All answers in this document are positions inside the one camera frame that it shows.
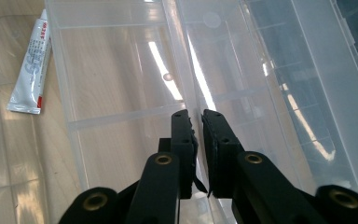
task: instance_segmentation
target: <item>plastic storage container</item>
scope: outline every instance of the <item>plastic storage container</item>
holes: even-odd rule
[[[188,109],[202,139],[210,108],[296,187],[358,191],[358,55],[335,1],[48,0],[47,9],[83,189],[123,190],[170,137],[172,113]],[[196,193],[181,220],[233,222],[229,210]]]

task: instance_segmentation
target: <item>white tube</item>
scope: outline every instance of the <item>white tube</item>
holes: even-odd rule
[[[50,30],[46,10],[36,20],[16,86],[7,109],[40,114],[43,86],[50,55]]]

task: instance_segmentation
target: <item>tube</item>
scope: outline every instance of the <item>tube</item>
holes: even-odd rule
[[[46,10],[43,9],[40,19],[37,19],[34,25],[19,78],[7,104],[7,110],[40,114],[50,51],[48,16]]]

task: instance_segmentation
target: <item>tube cap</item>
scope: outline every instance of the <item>tube cap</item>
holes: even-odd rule
[[[40,16],[40,19],[44,20],[44,21],[46,21],[48,19],[48,13],[46,12],[45,9],[43,9],[42,15]]]

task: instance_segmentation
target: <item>black plastic part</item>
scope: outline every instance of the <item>black plastic part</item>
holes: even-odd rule
[[[202,122],[210,193],[216,198],[232,198],[242,145],[222,114],[204,110]]]
[[[113,223],[125,222],[127,214],[130,211],[133,195],[135,195],[135,191],[138,188],[138,183],[139,181],[136,181],[117,195],[117,206],[115,211],[112,212],[115,216],[115,222]]]
[[[115,207],[117,194],[112,189],[95,188],[79,194],[71,206],[66,210],[60,224],[108,224],[117,223]]]
[[[330,223],[358,223],[358,193],[330,185],[318,188],[315,197]]]
[[[237,162],[237,181],[261,223],[326,223],[269,158],[248,151]]]
[[[237,183],[232,196],[231,210],[238,224],[259,224],[257,213],[246,198],[241,185]]]
[[[171,152],[171,138],[160,138],[159,139],[158,152]]]
[[[167,152],[150,156],[133,196],[126,223],[177,223],[179,195],[178,157]]]
[[[180,160],[180,190],[181,199],[190,199],[193,181],[199,190],[206,188],[196,177],[198,143],[194,136],[192,124],[187,110],[181,110],[172,115],[171,152]]]

